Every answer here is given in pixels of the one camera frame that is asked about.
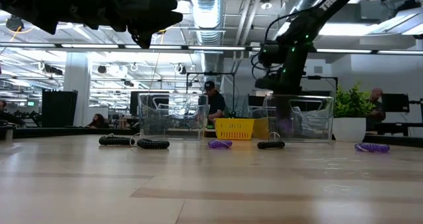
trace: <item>white pillar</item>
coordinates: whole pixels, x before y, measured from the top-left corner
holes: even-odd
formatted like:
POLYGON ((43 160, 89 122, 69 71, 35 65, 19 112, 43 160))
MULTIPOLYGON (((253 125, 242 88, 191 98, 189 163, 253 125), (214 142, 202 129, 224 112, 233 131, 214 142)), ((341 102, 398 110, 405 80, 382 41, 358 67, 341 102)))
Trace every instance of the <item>white pillar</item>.
POLYGON ((92 118, 88 117, 90 103, 90 84, 92 64, 87 53, 67 53, 64 91, 78 91, 74 126, 86 126, 92 118))

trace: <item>yellow basket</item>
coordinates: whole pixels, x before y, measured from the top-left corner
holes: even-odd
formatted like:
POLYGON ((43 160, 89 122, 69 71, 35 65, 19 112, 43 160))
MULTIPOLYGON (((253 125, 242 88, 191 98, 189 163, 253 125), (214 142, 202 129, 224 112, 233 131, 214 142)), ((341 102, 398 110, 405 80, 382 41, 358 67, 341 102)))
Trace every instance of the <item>yellow basket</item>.
POLYGON ((217 118, 215 126, 218 139, 251 140, 254 119, 217 118))

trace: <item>potted plant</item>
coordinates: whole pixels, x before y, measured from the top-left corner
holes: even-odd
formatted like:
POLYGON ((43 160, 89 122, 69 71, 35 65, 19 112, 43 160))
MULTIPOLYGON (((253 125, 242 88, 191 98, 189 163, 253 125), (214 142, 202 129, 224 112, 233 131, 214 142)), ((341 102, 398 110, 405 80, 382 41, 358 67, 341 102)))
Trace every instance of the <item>potted plant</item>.
POLYGON ((349 91, 339 86, 336 90, 332 130, 337 141, 362 142, 364 139, 365 118, 373 104, 369 101, 370 93, 360 92, 359 88, 357 83, 349 91))

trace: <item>baseball cap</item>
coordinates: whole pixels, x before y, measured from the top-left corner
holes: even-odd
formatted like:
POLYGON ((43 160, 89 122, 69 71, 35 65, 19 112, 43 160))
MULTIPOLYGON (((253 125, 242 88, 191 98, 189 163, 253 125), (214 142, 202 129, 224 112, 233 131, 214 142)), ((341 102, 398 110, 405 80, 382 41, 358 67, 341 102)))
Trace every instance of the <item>baseball cap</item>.
POLYGON ((215 87, 214 82, 213 81, 207 81, 204 83, 204 89, 206 91, 209 91, 210 89, 213 89, 215 87))

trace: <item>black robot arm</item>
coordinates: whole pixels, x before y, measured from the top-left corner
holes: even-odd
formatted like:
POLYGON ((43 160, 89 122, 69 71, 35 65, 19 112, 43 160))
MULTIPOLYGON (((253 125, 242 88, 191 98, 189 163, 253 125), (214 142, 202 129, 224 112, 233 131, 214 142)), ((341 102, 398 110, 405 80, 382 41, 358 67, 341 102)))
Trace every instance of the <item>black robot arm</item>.
POLYGON ((56 33, 58 22, 81 23, 93 30, 111 26, 128 32, 142 48, 150 46, 153 33, 182 20, 172 12, 175 0, 0 0, 0 9, 33 25, 56 33))
POLYGON ((267 69, 275 63, 283 66, 257 79, 255 86, 270 89, 275 94, 299 94, 307 55, 315 50, 313 40, 325 23, 349 1, 322 0, 313 8, 300 12, 276 41, 265 41, 261 45, 258 61, 267 69))

